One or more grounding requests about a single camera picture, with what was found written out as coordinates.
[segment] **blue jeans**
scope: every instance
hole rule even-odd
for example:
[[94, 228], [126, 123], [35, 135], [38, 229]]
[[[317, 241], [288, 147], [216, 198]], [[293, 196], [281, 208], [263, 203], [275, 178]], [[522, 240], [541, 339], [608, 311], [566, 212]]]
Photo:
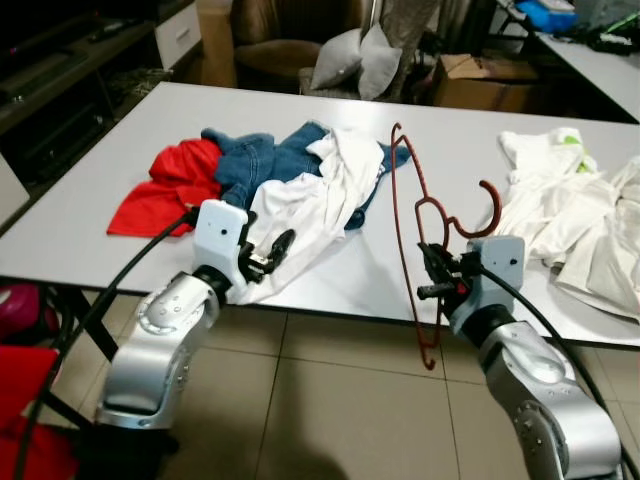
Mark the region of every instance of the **blue jeans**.
[[[201, 135], [202, 138], [215, 142], [223, 153], [214, 174], [215, 180], [222, 185], [222, 200], [249, 210], [256, 190], [267, 180], [288, 182], [301, 173], [321, 176], [320, 158], [308, 153], [306, 148], [327, 133], [328, 130], [317, 123], [307, 122], [280, 145], [275, 145], [273, 136], [267, 133], [253, 133], [234, 139], [212, 128], [206, 128]], [[391, 171], [391, 148], [382, 144], [380, 147], [384, 152], [381, 177]], [[397, 166], [403, 165], [408, 158], [407, 148], [396, 149]], [[360, 228], [364, 224], [365, 211], [377, 188], [376, 183], [371, 196], [353, 212], [345, 226], [346, 230]]]

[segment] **blue container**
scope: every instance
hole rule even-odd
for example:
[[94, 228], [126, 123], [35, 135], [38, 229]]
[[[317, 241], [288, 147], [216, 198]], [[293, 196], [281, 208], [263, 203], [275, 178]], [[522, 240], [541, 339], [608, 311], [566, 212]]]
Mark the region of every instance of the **blue container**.
[[536, 0], [518, 3], [516, 7], [527, 14], [534, 27], [546, 33], [566, 32], [578, 20], [574, 12], [554, 12]]

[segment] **tile floor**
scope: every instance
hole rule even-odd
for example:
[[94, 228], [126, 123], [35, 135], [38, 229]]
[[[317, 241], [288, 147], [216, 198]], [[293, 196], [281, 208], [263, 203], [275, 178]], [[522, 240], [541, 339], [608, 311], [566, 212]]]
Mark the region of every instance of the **tile floor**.
[[[107, 314], [120, 342], [137, 303], [120, 296]], [[580, 353], [640, 459], [640, 355]], [[230, 307], [194, 359], [174, 428], [182, 448], [162, 479], [528, 478], [473, 350], [446, 334], [435, 354], [428, 372], [411, 328]], [[54, 390], [91, 416], [106, 370], [83, 337]]]

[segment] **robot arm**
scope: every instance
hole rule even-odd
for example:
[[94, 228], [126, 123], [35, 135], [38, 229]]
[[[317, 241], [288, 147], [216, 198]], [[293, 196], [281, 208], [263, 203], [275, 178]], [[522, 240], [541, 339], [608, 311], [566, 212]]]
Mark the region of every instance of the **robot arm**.
[[[273, 271], [294, 238], [285, 232], [267, 258], [246, 242], [251, 219], [224, 202], [207, 201], [195, 233], [195, 270], [145, 298], [137, 325], [117, 352], [83, 441], [79, 480], [153, 479], [175, 451], [168, 431], [191, 358], [227, 300], [248, 281]], [[509, 415], [532, 480], [620, 479], [620, 441], [613, 423], [577, 385], [564, 356], [526, 322], [511, 316], [513, 299], [480, 276], [486, 266], [513, 287], [522, 285], [523, 243], [515, 237], [472, 241], [454, 259], [439, 245], [420, 244], [433, 286], [453, 332], [480, 351], [489, 389]]]
[[621, 447], [607, 413], [582, 391], [564, 355], [533, 327], [512, 316], [513, 298], [477, 266], [522, 286], [524, 243], [517, 237], [470, 242], [454, 259], [439, 245], [421, 244], [451, 329], [479, 349], [494, 399], [516, 430], [531, 480], [620, 479]]
[[195, 232], [194, 272], [179, 273], [142, 300], [129, 340], [111, 364], [83, 439], [77, 479], [154, 479], [177, 442], [169, 436], [191, 359], [227, 301], [259, 282], [284, 258], [295, 238], [284, 232], [267, 258], [246, 241], [255, 215], [205, 201]]

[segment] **pile of clothes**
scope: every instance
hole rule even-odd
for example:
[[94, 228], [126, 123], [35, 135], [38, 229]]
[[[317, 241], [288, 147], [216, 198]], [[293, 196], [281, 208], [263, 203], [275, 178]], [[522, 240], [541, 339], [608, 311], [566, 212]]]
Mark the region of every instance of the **pile of clothes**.
[[[391, 171], [391, 148], [353, 131], [307, 122], [279, 145], [272, 135], [230, 138], [213, 129], [161, 152], [118, 208], [107, 233], [151, 237], [209, 198], [257, 213], [247, 240], [259, 255], [293, 229], [286, 259], [239, 303], [279, 292], [345, 230], [360, 228], [381, 176]], [[409, 158], [396, 149], [396, 165]], [[189, 231], [184, 226], [174, 232]]]
[[513, 170], [496, 235], [561, 268], [555, 283], [581, 301], [640, 320], [640, 157], [609, 180], [580, 132], [499, 137]]

